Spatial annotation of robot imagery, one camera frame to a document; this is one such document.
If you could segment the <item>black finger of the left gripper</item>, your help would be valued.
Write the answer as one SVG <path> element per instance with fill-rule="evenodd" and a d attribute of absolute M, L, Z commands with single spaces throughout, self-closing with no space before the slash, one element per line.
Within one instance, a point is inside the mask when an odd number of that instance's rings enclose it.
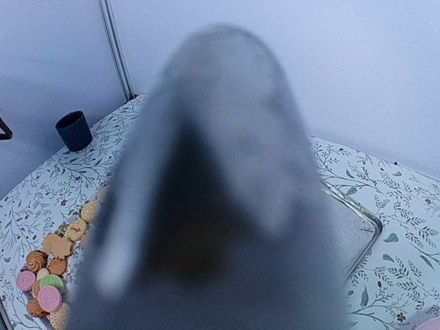
<path fill-rule="evenodd" d="M 12 139 L 12 130 L 8 127 L 8 125 L 0 118 L 0 140 L 11 140 Z"/>

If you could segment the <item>swirl orange cookie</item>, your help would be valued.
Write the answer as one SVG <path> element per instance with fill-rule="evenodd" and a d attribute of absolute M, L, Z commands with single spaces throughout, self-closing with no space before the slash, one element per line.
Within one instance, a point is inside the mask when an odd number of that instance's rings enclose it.
<path fill-rule="evenodd" d="M 31 272 L 37 273 L 47 264 L 47 254 L 40 250 L 31 251 L 26 258 L 27 269 Z"/>

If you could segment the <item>metal serving tongs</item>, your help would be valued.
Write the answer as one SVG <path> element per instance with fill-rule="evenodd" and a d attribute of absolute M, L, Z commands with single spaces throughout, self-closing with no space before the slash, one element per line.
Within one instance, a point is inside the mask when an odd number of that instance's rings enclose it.
<path fill-rule="evenodd" d="M 90 234 L 68 329 L 346 329 L 337 241 L 285 72 L 231 25 L 148 94 Z"/>

